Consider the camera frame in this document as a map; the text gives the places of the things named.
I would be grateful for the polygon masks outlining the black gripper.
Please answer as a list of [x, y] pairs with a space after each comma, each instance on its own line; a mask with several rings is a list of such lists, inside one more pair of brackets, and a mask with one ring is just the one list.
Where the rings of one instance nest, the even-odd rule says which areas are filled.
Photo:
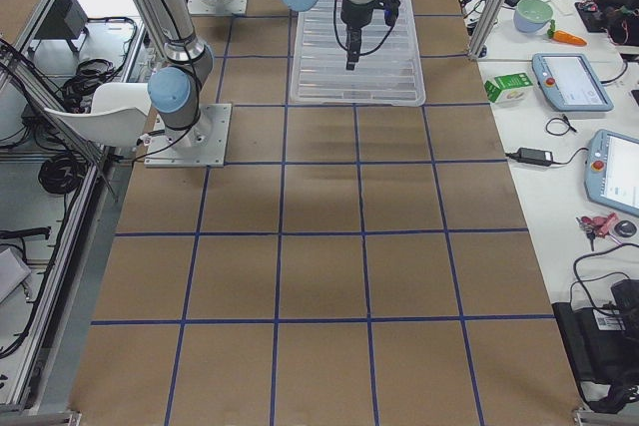
[[357, 64], [357, 55], [361, 47], [361, 31], [371, 22], [373, 9], [373, 1], [365, 4], [341, 2], [341, 21], [346, 27], [346, 68], [348, 70], [353, 70]]

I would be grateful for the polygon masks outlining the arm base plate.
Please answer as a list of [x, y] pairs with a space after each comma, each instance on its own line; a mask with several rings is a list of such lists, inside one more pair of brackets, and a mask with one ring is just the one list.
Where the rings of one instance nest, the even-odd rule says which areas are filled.
[[182, 133], [167, 130], [157, 115], [153, 130], [164, 133], [151, 138], [144, 164], [149, 168], [222, 167], [231, 116], [231, 104], [201, 105], [199, 121], [182, 138]]

